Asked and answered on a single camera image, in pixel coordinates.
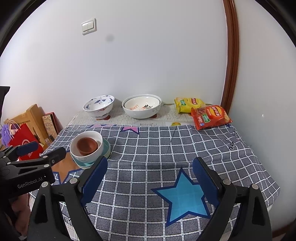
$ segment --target green label on chip bag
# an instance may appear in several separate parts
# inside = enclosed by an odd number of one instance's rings
[[[203,114],[202,118],[204,119],[205,123],[210,122],[209,117],[207,116],[207,114]]]
[[[184,100],[180,100],[181,105],[186,105]]]

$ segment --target yellow chip bag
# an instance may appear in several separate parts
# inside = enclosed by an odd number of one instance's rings
[[[174,101],[178,113],[191,113],[191,108],[205,107],[205,103],[201,99],[196,98],[177,97]]]

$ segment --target hand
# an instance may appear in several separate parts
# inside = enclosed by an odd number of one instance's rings
[[[28,194],[19,196],[18,199],[11,204],[11,207],[12,210],[17,213],[15,229],[23,236],[27,236],[29,219],[31,215],[31,210],[28,207]]]

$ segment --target wall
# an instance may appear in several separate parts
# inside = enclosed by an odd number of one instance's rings
[[[235,4],[240,59],[230,116],[281,187],[269,213],[273,229],[278,229],[296,216],[296,48],[257,2]]]
[[[98,30],[83,36],[92,18]],[[11,86],[2,121],[37,103],[65,126],[102,94],[219,104],[226,61],[222,0],[47,0],[0,58],[0,85]]]

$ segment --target bowl rim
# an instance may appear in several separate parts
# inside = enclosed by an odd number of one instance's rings
[[[130,96],[130,97],[126,98],[124,101],[122,101],[122,104],[121,104],[121,105],[122,105],[123,109],[126,109],[126,110],[128,110],[128,111],[135,111],[135,112],[137,112],[138,110],[130,110],[130,109],[127,109],[127,108],[124,107],[124,105],[125,105],[125,103],[126,103],[127,101],[129,101],[130,99],[133,99],[133,98],[136,98],[136,97],[142,97],[142,96],[154,97],[154,98],[156,98],[156,99],[159,100],[159,104],[158,104],[157,106],[151,108],[151,109],[148,109],[148,110],[141,110],[141,112],[142,112],[142,111],[149,111],[149,110],[155,109],[155,108],[157,108],[159,105],[161,105],[161,103],[162,103],[161,98],[160,98],[159,96],[157,96],[157,95],[152,95],[152,94],[138,94],[138,95]]]
[[[83,133],[85,133],[85,132],[89,132],[89,131],[84,131],[84,132],[82,132],[82,133],[79,133],[77,136],[75,136],[75,137],[72,139],[72,141],[74,141],[74,139],[77,138],[80,134],[83,134]],[[103,140],[103,136],[102,136],[99,132],[97,132],[97,131],[91,131],[91,132],[96,132],[96,133],[98,133],[99,136],[101,136],[101,138],[102,138],[102,140]],[[76,159],[77,159],[77,158],[79,159],[79,158],[81,158],[82,156],[76,156],[76,155],[74,155],[73,152],[71,151],[71,144],[72,144],[72,141],[70,142],[70,146],[69,146],[70,154],[73,155]],[[104,141],[102,141],[102,143],[101,143],[100,145],[98,145],[98,149],[99,149],[102,145],[104,145],[103,142],[104,142]],[[96,149],[93,153],[91,153],[91,154],[89,154],[89,155],[87,155],[87,156],[83,156],[83,157],[89,157],[90,155],[94,154],[98,149]]]
[[[99,96],[94,97],[94,98],[99,98],[99,97],[102,97],[102,96],[105,96],[105,95],[99,95]],[[98,110],[101,110],[101,109],[107,108],[108,106],[110,106],[111,104],[113,104],[113,102],[115,101],[114,96],[112,96],[112,95],[109,95],[109,96],[113,98],[113,101],[112,101],[111,103],[109,103],[108,105],[102,107],[102,108],[99,108],[99,109],[96,109],[96,110],[86,110],[86,109],[84,108],[84,106],[85,106],[88,102],[90,102],[92,99],[94,99],[94,98],[91,98],[90,100],[88,100],[87,102],[85,102],[85,103],[83,104],[83,107],[82,107],[82,108],[83,108],[83,110],[86,111],[86,112],[98,111]]]

